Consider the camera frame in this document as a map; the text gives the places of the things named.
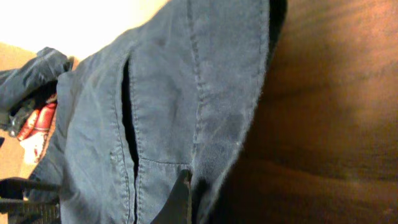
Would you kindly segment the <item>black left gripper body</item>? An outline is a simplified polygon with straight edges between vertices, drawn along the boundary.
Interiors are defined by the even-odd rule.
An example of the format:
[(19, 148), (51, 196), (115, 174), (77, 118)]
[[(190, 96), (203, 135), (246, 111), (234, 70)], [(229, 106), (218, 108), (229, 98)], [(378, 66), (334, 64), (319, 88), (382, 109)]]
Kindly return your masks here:
[[(60, 186), (20, 177), (1, 180), (1, 214), (7, 224), (61, 224), (58, 193)], [(48, 199), (29, 199), (27, 193), (50, 195)]]

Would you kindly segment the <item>navy blue shorts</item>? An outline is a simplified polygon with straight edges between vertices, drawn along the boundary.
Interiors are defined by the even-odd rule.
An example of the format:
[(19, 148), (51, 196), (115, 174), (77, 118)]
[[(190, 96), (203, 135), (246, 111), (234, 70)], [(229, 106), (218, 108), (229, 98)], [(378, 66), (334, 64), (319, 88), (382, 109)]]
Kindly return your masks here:
[(286, 1), (168, 2), (59, 76), (56, 128), (32, 176), (60, 186), (62, 223), (214, 223), (254, 118)]

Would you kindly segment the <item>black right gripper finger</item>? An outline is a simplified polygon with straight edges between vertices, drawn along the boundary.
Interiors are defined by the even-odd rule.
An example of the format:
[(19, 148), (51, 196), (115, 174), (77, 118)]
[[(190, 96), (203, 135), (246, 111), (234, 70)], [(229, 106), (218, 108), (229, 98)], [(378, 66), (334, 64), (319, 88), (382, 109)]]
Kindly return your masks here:
[(151, 224), (192, 223), (191, 178), (189, 170), (182, 170), (179, 173), (165, 205)]

